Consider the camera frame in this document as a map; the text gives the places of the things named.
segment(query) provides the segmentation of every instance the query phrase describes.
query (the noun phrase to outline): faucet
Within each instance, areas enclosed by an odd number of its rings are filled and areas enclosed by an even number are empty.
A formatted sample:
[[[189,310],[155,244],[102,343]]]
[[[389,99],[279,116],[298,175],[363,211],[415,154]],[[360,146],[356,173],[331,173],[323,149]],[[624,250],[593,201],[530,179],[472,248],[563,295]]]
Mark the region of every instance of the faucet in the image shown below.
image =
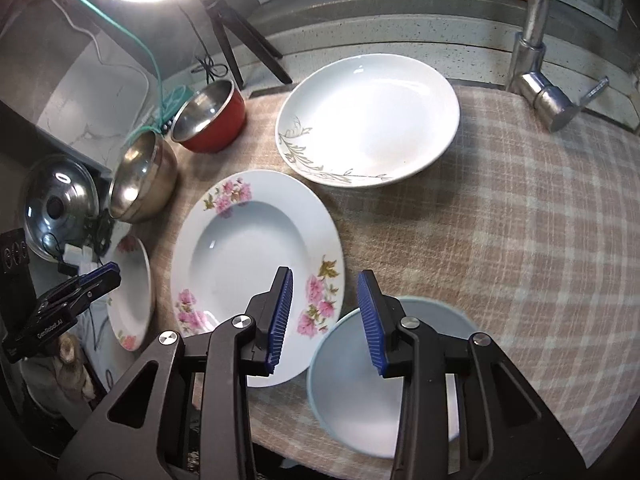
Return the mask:
[[[542,42],[551,0],[529,0],[522,32],[516,33],[505,89],[522,95],[550,132],[556,132],[571,121],[583,108],[609,86],[603,78],[574,104],[542,73],[546,47]]]

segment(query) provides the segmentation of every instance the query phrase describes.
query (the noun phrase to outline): red pot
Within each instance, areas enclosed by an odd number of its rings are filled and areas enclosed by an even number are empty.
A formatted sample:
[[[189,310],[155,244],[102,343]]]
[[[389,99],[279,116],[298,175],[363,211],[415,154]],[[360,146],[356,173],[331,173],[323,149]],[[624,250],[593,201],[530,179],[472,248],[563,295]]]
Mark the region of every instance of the red pot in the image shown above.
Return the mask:
[[[178,111],[171,139],[196,153],[215,153],[239,135],[246,119],[244,99],[232,81],[219,79]]]

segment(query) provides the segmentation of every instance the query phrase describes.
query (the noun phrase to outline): plate rim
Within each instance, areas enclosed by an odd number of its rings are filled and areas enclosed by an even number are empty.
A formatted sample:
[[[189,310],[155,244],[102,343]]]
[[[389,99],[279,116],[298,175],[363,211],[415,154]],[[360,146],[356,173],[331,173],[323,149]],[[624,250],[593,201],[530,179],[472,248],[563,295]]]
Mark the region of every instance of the plate rim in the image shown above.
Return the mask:
[[[425,296],[411,296],[411,295],[395,296],[395,298],[400,302],[402,302],[402,300],[407,300],[407,301],[422,301],[422,302],[428,301],[430,303],[435,303],[438,306],[444,307],[444,309],[449,310],[452,314],[456,314],[457,316],[465,319],[467,322],[469,322],[471,325],[473,325],[476,328],[476,330],[480,330],[480,328],[476,325],[476,323],[474,323],[471,319],[469,319],[469,317],[462,310],[460,310],[458,308],[455,308],[455,307],[451,306],[450,304],[444,303],[443,301],[435,300],[433,298],[427,298]],[[329,425],[326,423],[324,418],[320,415],[320,412],[318,411],[318,407],[316,406],[316,400],[314,399],[313,389],[311,387],[311,377],[313,376],[314,367],[316,366],[316,358],[318,357],[318,353],[320,352],[320,349],[322,348],[322,345],[325,343],[325,341],[327,341],[329,339],[329,336],[332,334],[332,332],[334,330],[338,330],[338,327],[343,322],[346,322],[348,319],[351,319],[353,316],[355,316],[356,314],[359,314],[359,313],[360,313],[360,308],[359,307],[358,308],[354,308],[350,313],[346,314],[343,318],[339,319],[338,322],[331,327],[331,330],[329,330],[329,332],[326,334],[324,339],[322,339],[322,341],[320,342],[320,344],[316,348],[316,351],[314,352],[314,356],[311,359],[311,364],[309,365],[308,371],[306,373],[306,398],[308,400],[309,406],[311,407],[311,411],[313,412],[316,420],[320,424],[320,427],[323,430],[325,430],[329,434],[329,436],[332,439],[334,439],[336,442],[342,444],[343,446],[345,446],[345,447],[347,447],[347,448],[349,448],[352,451],[355,451],[357,453],[362,453],[362,454],[365,454],[367,456],[372,456],[374,458],[383,458],[385,460],[392,460],[393,457],[389,458],[388,456],[375,454],[375,453],[372,453],[372,452],[370,452],[368,450],[365,450],[365,449],[359,449],[356,446],[352,446],[351,444],[347,444],[340,437],[338,437],[338,435],[335,433],[335,431],[332,430],[331,427],[329,427]]]
[[[336,258],[337,258],[337,261],[338,261],[338,262],[340,262],[340,264],[341,264],[341,266],[342,266],[342,267],[341,267],[341,268],[342,268],[342,275],[341,275],[341,280],[342,280],[342,281],[341,281],[341,283],[342,283],[342,285],[340,286],[340,296],[341,296],[341,301],[340,301],[339,306],[338,306],[338,304],[336,304],[336,307],[335,307],[335,311],[336,311],[336,314],[337,314],[337,315],[336,315],[336,319],[337,319],[337,320],[335,321],[334,325],[333,325],[333,326],[328,330],[328,332],[327,332],[327,333],[325,333],[325,334],[323,334],[323,335],[322,335],[322,337],[320,337],[320,338],[318,339],[318,344],[317,344],[316,348],[314,349],[314,353],[312,354],[312,356],[311,356],[311,359],[310,359],[309,363],[308,363],[308,364],[306,365],[306,367],[305,367],[305,368],[300,372],[300,373],[303,373],[303,372],[307,371],[307,370],[309,369],[309,367],[311,366],[311,363],[313,362],[313,358],[314,358],[314,356],[315,356],[315,354],[316,354],[316,351],[318,350],[318,347],[321,345],[322,341],[323,341],[323,340],[328,336],[328,334],[331,332],[331,330],[332,330],[332,329],[333,329],[333,328],[334,328],[338,323],[340,323],[340,313],[342,312],[342,309],[343,309],[343,307],[344,307],[344,297],[345,297],[345,290],[344,290],[344,288],[345,288],[345,286],[346,286],[346,271],[347,271],[347,269],[346,269],[346,265],[345,265],[345,261],[344,261],[344,250],[343,250],[343,248],[342,248],[342,240],[340,239],[340,233],[338,232],[338,228],[337,228],[337,227],[336,227],[336,225],[335,225],[335,221],[334,221],[334,219],[332,218],[331,213],[329,213],[329,210],[326,208],[326,205],[325,205],[325,204],[324,204],[324,202],[320,199],[320,197],[319,197],[318,195],[316,195],[316,193],[315,193],[315,192],[314,192],[314,191],[313,191],[309,186],[307,186],[307,185],[306,185],[304,182],[302,182],[300,179],[298,179],[298,178],[296,178],[296,177],[294,177],[294,176],[292,176],[292,175],[290,175],[290,174],[283,173],[283,172],[281,172],[281,171],[277,171],[277,170],[267,170],[267,169],[263,169],[263,168],[253,168],[253,169],[247,169],[247,170],[238,171],[238,172],[236,172],[236,173],[232,173],[232,174],[230,174],[230,175],[224,176],[224,177],[220,178],[218,181],[216,181],[215,183],[211,184],[211,185],[210,185],[210,186],[209,186],[209,187],[208,187],[208,188],[207,188],[207,189],[202,193],[202,195],[199,197],[199,199],[197,199],[197,200],[196,200],[196,202],[195,202],[195,203],[193,204],[193,206],[189,209],[189,211],[188,211],[188,212],[187,212],[187,214],[185,215],[184,219],[182,220],[182,224],[180,225],[180,229],[178,230],[178,235],[177,235],[177,237],[176,237],[176,239],[175,239],[174,246],[173,246],[173,249],[172,249],[172,259],[171,259],[170,276],[169,276],[169,294],[170,294],[170,297],[171,297],[171,307],[172,307],[172,309],[171,309],[171,310],[172,310],[172,314],[173,314],[173,316],[174,316],[174,320],[175,320],[175,321],[176,321],[176,323],[177,323],[177,326],[178,326],[178,332],[180,333],[180,335],[181,335],[182,337],[190,337],[190,336],[185,335],[185,334],[183,333],[183,331],[182,331],[182,327],[180,326],[180,323],[178,322],[177,313],[176,313],[176,310],[175,310],[175,308],[174,308],[174,291],[173,291],[173,289],[172,289],[172,282],[173,282],[173,280],[174,280],[174,279],[173,279],[173,275],[174,275],[173,268],[174,268],[175,248],[176,248],[176,246],[177,246],[178,239],[180,238],[180,234],[182,233],[183,227],[184,227],[184,225],[185,225],[185,223],[186,223],[186,221],[187,221],[188,217],[191,215],[191,212],[192,212],[192,211],[197,207],[197,205],[198,205],[198,204],[199,204],[199,203],[200,203],[204,198],[206,198],[206,197],[207,197],[207,194],[209,194],[209,193],[211,192],[211,190],[212,190],[212,189],[214,189],[214,188],[215,188],[215,187],[217,187],[217,186],[220,186],[223,182],[226,182],[227,180],[236,179],[236,178],[237,178],[237,177],[239,177],[239,176],[240,176],[240,177],[242,177],[243,175],[245,175],[245,174],[247,174],[247,173],[269,173],[269,174],[274,173],[274,174],[279,175],[279,178],[284,177],[284,178],[286,178],[287,180],[292,180],[292,181],[294,181],[294,182],[296,183],[296,185],[300,185],[300,186],[302,186],[302,187],[306,190],[306,192],[308,192],[308,194],[312,197],[312,199],[313,199],[313,200],[314,200],[318,205],[320,205],[320,206],[322,207],[322,209],[326,212],[326,214],[327,214],[327,216],[328,216],[328,219],[329,219],[329,221],[330,221],[330,224],[331,224],[332,233],[333,233],[333,234],[335,234],[335,239],[336,239],[336,241],[337,241],[337,245],[338,245],[338,248],[339,248],[339,251],[338,251],[338,253],[337,253],[335,256],[336,256]],[[217,212],[215,212],[215,211],[214,211],[214,212],[213,212],[213,215],[214,215],[214,216],[213,216],[212,218],[215,218],[215,217],[219,216],[219,213],[217,213]],[[290,380],[292,380],[293,378],[297,377],[299,374],[296,374],[295,376],[293,376],[293,377],[289,378],[288,380],[282,381],[281,383],[277,383],[277,384],[283,384],[283,383],[285,383],[285,382],[287,382],[287,381],[290,381]],[[266,388],[266,387],[269,387],[269,386],[250,386],[249,384],[247,384],[247,386],[248,386],[248,387],[250,387],[250,388]]]
[[[449,140],[449,142],[444,146],[444,148],[438,153],[437,156],[434,156],[429,162],[425,163],[424,165],[422,165],[420,168],[418,168],[415,171],[409,171],[406,174],[402,174],[393,178],[390,178],[389,180],[385,180],[384,182],[372,182],[371,184],[368,184],[367,182],[364,183],[359,183],[359,184],[348,184],[345,182],[328,182],[326,180],[323,180],[321,178],[318,178],[315,176],[315,174],[313,173],[301,173],[299,171],[299,169],[296,167],[296,165],[291,164],[288,160],[287,157],[284,156],[284,154],[282,153],[282,149],[280,148],[280,143],[278,142],[278,132],[280,131],[280,120],[282,118],[282,112],[283,110],[287,107],[287,104],[289,103],[290,99],[296,94],[296,92],[298,92],[301,88],[303,88],[303,86],[314,76],[316,76],[318,73],[322,72],[323,70],[327,70],[330,67],[332,67],[333,65],[336,65],[338,63],[344,63],[347,61],[350,61],[352,59],[361,59],[361,58],[371,58],[371,57],[394,57],[394,58],[401,58],[401,59],[409,59],[411,61],[415,61],[417,63],[423,64],[425,67],[427,67],[428,69],[430,69],[431,71],[435,72],[448,86],[449,88],[451,88],[451,91],[453,92],[453,95],[456,98],[456,127],[453,130],[452,136]],[[449,148],[449,146],[451,145],[451,143],[453,142],[453,139],[456,137],[456,134],[458,133],[458,129],[460,128],[460,117],[462,115],[461,109],[460,109],[460,99],[458,98],[455,90],[453,89],[453,86],[451,85],[451,83],[447,80],[446,77],[444,77],[438,70],[436,70],[433,66],[431,66],[428,63],[425,63],[423,61],[421,61],[420,59],[415,59],[414,57],[410,57],[410,56],[403,56],[402,54],[391,54],[391,53],[386,53],[386,52],[371,52],[368,54],[358,54],[357,56],[349,56],[349,57],[345,57],[339,60],[336,60],[334,62],[331,62],[321,68],[319,68],[318,70],[316,70],[315,72],[313,72],[312,74],[310,74],[309,76],[305,77],[294,89],[293,91],[288,95],[288,97],[285,99],[285,101],[283,102],[283,104],[280,106],[280,110],[278,112],[278,117],[276,118],[276,123],[275,123],[275,134],[274,134],[274,138],[275,138],[275,143],[276,143],[276,149],[278,150],[278,154],[280,155],[280,157],[282,158],[282,160],[284,161],[284,163],[291,168],[293,171],[295,171],[299,176],[301,176],[302,178],[305,178],[307,180],[310,180],[312,182],[315,182],[316,184],[321,184],[323,186],[330,186],[330,187],[339,187],[339,188],[348,188],[348,189],[357,189],[357,188],[361,188],[361,189],[365,189],[365,188],[373,188],[373,187],[381,187],[381,186],[388,186],[389,184],[393,184],[395,182],[400,182],[401,180],[404,180],[406,178],[409,178],[411,176],[414,176],[417,173],[420,173],[421,171],[423,171],[424,169],[428,168],[431,164],[433,164],[436,160],[438,160],[442,154],[444,152],[447,151],[447,149]]]
[[[142,345],[142,342],[144,341],[144,339],[146,337],[146,334],[147,334],[147,332],[149,330],[149,325],[151,323],[151,317],[153,316],[154,306],[156,304],[156,288],[154,286],[154,281],[153,281],[154,277],[153,277],[153,274],[151,272],[151,264],[149,262],[148,254],[146,253],[145,245],[142,243],[142,240],[140,240],[140,238],[138,238],[136,235],[132,235],[130,233],[125,234],[122,238],[126,238],[127,236],[131,236],[136,241],[137,247],[139,247],[140,250],[142,251],[142,255],[143,255],[143,258],[144,258],[144,261],[145,261],[146,275],[148,276],[147,293],[148,293],[148,297],[149,297],[148,312],[146,313],[146,319],[145,319],[145,329],[142,331],[142,334],[140,335],[140,337],[138,337],[136,335],[136,344],[132,349],[124,348],[124,346],[122,345],[122,342],[120,341],[120,338],[118,337],[118,334],[116,333],[116,329],[113,326],[113,323],[111,322],[112,316],[111,316],[110,313],[111,313],[112,310],[115,312],[117,309],[116,309],[116,306],[112,306],[111,305],[111,303],[113,303],[113,302],[110,303],[108,300],[107,300],[107,315],[109,317],[109,324],[111,325],[111,331],[113,332],[113,335],[117,339],[117,341],[120,344],[120,346],[122,346],[125,350],[127,350],[129,352],[135,352]],[[111,255],[112,259],[113,259],[113,255],[116,253],[116,250],[114,250],[113,254]]]

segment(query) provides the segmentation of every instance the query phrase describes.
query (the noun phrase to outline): tripod stand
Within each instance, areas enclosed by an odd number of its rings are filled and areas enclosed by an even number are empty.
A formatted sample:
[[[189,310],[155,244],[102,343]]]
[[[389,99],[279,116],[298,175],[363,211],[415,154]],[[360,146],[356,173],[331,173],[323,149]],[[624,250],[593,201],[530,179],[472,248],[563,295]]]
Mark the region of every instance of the tripod stand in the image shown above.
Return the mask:
[[[251,23],[238,14],[225,0],[200,0],[211,19],[211,26],[216,39],[222,48],[229,69],[238,84],[238,88],[244,88],[244,81],[234,51],[226,35],[225,27],[234,33],[238,40],[255,54],[264,65],[283,83],[290,84],[289,74],[280,66],[276,59],[282,59],[282,54],[267,39],[258,32]]]

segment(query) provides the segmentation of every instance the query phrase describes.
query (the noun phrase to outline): pink flower pattern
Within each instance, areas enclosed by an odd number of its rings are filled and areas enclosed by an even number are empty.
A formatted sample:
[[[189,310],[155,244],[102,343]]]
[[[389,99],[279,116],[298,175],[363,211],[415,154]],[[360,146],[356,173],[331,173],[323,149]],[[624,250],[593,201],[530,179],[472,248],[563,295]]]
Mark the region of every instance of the pink flower pattern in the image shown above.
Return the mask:
[[[234,204],[243,206],[251,199],[251,184],[244,182],[242,178],[227,180],[220,186],[216,186],[213,194],[207,193],[204,199],[204,210],[215,209],[222,218],[229,218]]]
[[[193,305],[196,304],[196,298],[188,288],[185,288],[178,294],[178,301],[174,306],[177,312],[178,322],[182,327],[184,335],[203,334],[211,332],[212,327],[207,321],[204,312],[195,310]]]
[[[124,335],[122,330],[118,331],[118,341],[120,345],[129,352],[133,352],[136,348],[136,337],[134,335]]]
[[[303,312],[298,320],[298,333],[309,337],[313,337],[318,333],[315,320],[309,317],[306,312]]]
[[[118,242],[116,249],[121,253],[132,253],[136,250],[137,246],[136,237],[133,235],[126,235]]]
[[[324,317],[333,317],[335,308],[333,304],[329,303],[328,301],[322,300],[320,303],[318,303],[318,312],[320,312],[320,314]]]
[[[322,300],[322,293],[324,292],[324,284],[321,280],[318,280],[315,276],[309,276],[306,280],[306,300],[311,304],[318,304]]]
[[[338,288],[331,280],[339,273],[335,270],[335,261],[327,261],[322,257],[318,275],[306,280],[306,302],[308,307],[300,313],[298,333],[309,338],[318,333],[325,334],[329,330],[329,321],[335,316],[335,296]]]

